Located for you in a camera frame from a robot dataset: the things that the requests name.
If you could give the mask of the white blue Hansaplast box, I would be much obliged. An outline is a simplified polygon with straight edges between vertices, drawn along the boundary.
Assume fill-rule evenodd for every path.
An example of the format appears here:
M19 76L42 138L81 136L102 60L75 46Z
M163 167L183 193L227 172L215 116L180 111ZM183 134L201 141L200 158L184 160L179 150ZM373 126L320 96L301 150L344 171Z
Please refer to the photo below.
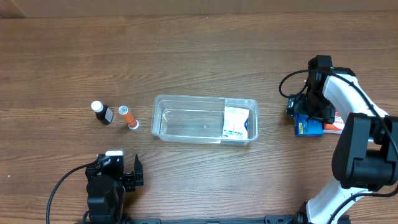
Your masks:
M245 140L248 138L249 110L225 106L224 120L221 137L232 140Z

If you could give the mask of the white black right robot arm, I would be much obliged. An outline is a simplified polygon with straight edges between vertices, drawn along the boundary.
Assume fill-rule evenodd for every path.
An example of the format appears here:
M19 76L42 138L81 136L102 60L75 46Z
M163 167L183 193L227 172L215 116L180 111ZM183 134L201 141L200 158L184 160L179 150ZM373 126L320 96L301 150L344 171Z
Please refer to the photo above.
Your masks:
M371 101L349 68L326 65L305 72L304 87L288 96L287 112L303 111L329 123L337 110L345 126L332 157L333 178L292 223L349 223L343 215L361 198L397 195L397 190L379 193L397 183L397 117Z

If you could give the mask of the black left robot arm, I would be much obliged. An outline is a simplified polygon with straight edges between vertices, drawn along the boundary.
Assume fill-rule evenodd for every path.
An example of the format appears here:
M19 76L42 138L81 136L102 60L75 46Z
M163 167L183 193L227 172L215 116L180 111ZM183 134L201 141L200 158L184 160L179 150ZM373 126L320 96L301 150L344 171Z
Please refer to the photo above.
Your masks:
M124 153L106 152L85 171L88 183L88 217L91 223L132 223L131 217L123 212L124 196L136 187L144 185L143 166L134 158L134 170L124 172Z

